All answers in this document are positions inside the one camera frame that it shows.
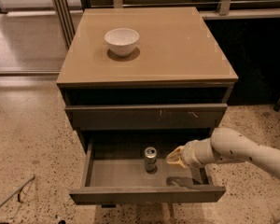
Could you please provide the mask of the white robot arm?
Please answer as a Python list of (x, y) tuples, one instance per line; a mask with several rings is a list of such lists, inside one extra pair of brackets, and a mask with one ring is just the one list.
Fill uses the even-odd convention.
[(280, 180), (280, 149), (257, 144), (230, 128), (215, 128), (209, 138), (177, 147), (166, 161), (183, 168), (248, 161)]

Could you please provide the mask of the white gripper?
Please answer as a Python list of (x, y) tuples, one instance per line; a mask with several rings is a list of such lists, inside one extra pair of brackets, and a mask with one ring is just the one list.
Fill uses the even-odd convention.
[(209, 139), (193, 140), (184, 146), (179, 146), (167, 157), (170, 165), (179, 165), (183, 168), (202, 168), (213, 161), (213, 150)]

